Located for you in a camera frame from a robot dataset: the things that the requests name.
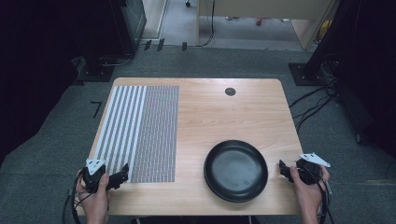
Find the finger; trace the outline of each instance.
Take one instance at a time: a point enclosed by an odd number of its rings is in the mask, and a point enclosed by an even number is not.
[[[326,181],[330,180],[330,173],[327,171],[326,167],[320,165],[320,170],[322,172],[322,178],[325,179]]]
[[[77,185],[76,185],[76,192],[83,192],[83,191],[85,191],[85,188],[84,188],[84,186],[82,186],[81,181],[82,181],[82,175],[79,175],[79,176],[78,176]]]
[[[81,172],[81,170],[78,170],[76,176],[78,176],[80,172]]]
[[[108,174],[104,173],[102,175],[102,177],[100,178],[100,181],[99,181],[99,188],[98,188],[98,191],[97,191],[98,194],[106,195],[106,187],[107,187],[107,184],[108,184],[108,179],[109,179]]]
[[[110,203],[111,200],[111,194],[110,192],[107,192],[107,203]]]
[[[290,167],[291,178],[293,178],[295,185],[302,185],[304,182],[300,179],[300,175],[294,166]]]

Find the handheld controller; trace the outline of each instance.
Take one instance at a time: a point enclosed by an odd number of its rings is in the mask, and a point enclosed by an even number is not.
[[[304,159],[299,159],[296,162],[296,167],[300,175],[300,179],[307,185],[316,184],[317,181],[321,179],[320,168],[317,164]],[[290,183],[294,183],[293,178],[291,178],[289,166],[287,166],[282,160],[279,160],[279,169],[280,173],[285,176]]]
[[[99,187],[100,178],[106,172],[106,166],[102,165],[92,175],[90,174],[88,167],[84,167],[82,172],[83,172],[82,178],[86,185],[85,189],[89,193],[96,193],[96,191],[98,190],[98,187]],[[118,189],[123,182],[128,180],[128,172],[129,172],[129,166],[128,166],[128,163],[126,163],[122,167],[121,171],[110,176],[106,190]]]

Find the floor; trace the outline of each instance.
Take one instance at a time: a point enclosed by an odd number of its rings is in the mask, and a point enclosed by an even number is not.
[[[186,7],[184,0],[144,0],[148,18],[142,42],[154,43],[164,38],[165,45],[181,46],[187,42],[196,47],[196,0]],[[210,36],[211,18],[200,18],[200,42],[204,44]],[[256,25],[256,18],[238,18],[232,21],[215,17],[214,38],[209,48],[225,49],[269,49],[302,51],[297,35],[288,20],[263,19]],[[308,51],[315,51],[312,43]]]

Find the black circular hole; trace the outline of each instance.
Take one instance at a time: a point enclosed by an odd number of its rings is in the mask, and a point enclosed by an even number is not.
[[[225,93],[229,96],[234,96],[236,94],[236,91],[234,88],[227,88],[225,89]]]

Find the wrist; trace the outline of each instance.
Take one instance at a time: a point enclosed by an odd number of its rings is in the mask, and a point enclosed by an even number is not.
[[[301,208],[300,213],[303,224],[318,224],[318,209]]]
[[[103,220],[99,218],[88,218],[87,217],[87,224],[106,224]]]

